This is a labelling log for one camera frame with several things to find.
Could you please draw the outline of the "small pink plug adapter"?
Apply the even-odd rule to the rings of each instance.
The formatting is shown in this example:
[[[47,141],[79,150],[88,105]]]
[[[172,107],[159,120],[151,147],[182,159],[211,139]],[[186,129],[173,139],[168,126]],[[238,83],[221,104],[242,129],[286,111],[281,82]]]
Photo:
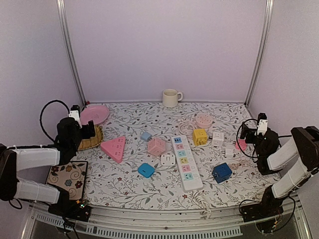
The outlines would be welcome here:
[[[247,143],[245,142],[244,139],[238,139],[238,142],[235,144],[235,148],[237,150],[243,150],[245,151],[247,148]]]

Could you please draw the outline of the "white cartoon cube socket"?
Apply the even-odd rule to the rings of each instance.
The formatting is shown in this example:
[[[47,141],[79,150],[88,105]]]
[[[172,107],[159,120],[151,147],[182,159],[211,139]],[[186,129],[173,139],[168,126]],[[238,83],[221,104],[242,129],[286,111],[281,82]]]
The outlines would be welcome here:
[[[222,147],[223,143],[224,143],[224,133],[214,131],[212,135],[212,146]]]

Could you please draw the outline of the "dark blue cube socket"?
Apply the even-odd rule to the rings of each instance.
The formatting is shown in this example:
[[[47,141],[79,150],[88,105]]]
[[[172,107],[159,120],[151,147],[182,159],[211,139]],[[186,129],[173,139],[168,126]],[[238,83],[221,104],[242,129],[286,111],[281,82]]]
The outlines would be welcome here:
[[[212,176],[218,184],[227,181],[231,175],[232,170],[227,163],[222,163],[215,166],[212,171]]]

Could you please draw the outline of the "yellow cube socket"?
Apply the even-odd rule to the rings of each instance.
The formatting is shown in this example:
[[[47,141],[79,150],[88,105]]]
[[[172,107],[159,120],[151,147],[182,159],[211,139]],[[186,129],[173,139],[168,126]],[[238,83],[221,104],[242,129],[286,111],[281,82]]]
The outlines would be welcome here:
[[[194,129],[192,133],[192,139],[195,146],[207,144],[208,136],[203,128]]]

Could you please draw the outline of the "pink round power strip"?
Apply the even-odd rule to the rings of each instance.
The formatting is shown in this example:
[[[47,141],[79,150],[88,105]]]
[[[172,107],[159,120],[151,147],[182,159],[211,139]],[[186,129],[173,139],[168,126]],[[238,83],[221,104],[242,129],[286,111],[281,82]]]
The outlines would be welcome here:
[[[206,113],[198,113],[195,116],[195,123],[199,128],[210,128],[213,124],[213,117]]]

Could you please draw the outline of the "light blue plug adapter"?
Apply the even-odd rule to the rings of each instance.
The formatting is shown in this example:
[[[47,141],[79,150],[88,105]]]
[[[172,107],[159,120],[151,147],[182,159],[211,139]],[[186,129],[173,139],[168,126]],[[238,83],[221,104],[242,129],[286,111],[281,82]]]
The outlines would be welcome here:
[[[151,140],[152,138],[152,135],[148,132],[143,132],[140,136],[140,138],[145,141],[145,142],[148,142],[149,140]]]

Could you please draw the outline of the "white power strip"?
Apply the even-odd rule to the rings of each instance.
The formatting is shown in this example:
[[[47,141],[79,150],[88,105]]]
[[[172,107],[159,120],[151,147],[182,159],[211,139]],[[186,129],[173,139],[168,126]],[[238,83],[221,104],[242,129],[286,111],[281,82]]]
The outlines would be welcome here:
[[[187,137],[185,135],[172,136],[171,142],[184,192],[201,190],[203,183]]]

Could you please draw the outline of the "blue square adapter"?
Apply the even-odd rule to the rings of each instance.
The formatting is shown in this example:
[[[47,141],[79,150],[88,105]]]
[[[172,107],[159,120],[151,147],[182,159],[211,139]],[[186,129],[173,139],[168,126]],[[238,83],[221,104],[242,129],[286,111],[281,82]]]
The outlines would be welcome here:
[[[138,167],[138,172],[145,178],[150,178],[154,174],[155,168],[147,163],[143,163]]]

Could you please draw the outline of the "pink cube socket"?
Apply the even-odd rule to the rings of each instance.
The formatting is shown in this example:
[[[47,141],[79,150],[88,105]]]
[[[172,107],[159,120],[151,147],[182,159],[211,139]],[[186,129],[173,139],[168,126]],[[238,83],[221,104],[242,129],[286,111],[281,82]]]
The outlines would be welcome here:
[[[148,142],[148,153],[153,155],[153,156],[159,156],[162,153],[164,153],[166,150],[165,148],[165,141],[162,140],[159,137],[155,137],[152,138],[149,142]]]

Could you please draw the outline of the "white square adapter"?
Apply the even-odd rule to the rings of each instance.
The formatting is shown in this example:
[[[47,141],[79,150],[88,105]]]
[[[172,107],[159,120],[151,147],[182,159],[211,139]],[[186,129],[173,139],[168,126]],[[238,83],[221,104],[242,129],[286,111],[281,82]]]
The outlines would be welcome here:
[[[176,164],[176,157],[173,154],[162,154],[160,156],[161,166],[174,166]]]

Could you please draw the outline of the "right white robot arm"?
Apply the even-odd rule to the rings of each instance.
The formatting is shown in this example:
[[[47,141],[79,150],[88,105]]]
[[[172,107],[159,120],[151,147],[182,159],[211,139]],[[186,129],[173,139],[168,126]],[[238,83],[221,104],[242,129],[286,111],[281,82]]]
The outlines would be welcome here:
[[[273,185],[267,187],[258,207],[272,209],[296,189],[305,184],[319,171],[319,130],[315,126],[294,127],[287,135],[287,141],[280,143],[283,136],[267,126],[266,120],[259,120],[255,128],[243,122],[236,139],[243,139],[254,146],[252,156],[256,159],[258,171],[270,175],[284,171],[284,175]]]

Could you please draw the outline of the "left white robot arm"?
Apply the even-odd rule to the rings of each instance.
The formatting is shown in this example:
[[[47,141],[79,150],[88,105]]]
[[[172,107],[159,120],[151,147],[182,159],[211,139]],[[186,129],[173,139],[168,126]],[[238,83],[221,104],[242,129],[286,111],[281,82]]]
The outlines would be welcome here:
[[[76,156],[83,139],[95,136],[93,121],[81,125],[75,118],[63,118],[57,125],[57,137],[53,144],[33,146],[0,146],[0,199],[40,201],[56,204],[68,199],[69,193],[57,187],[38,183],[37,177],[23,179],[21,171],[58,168],[68,164]]]

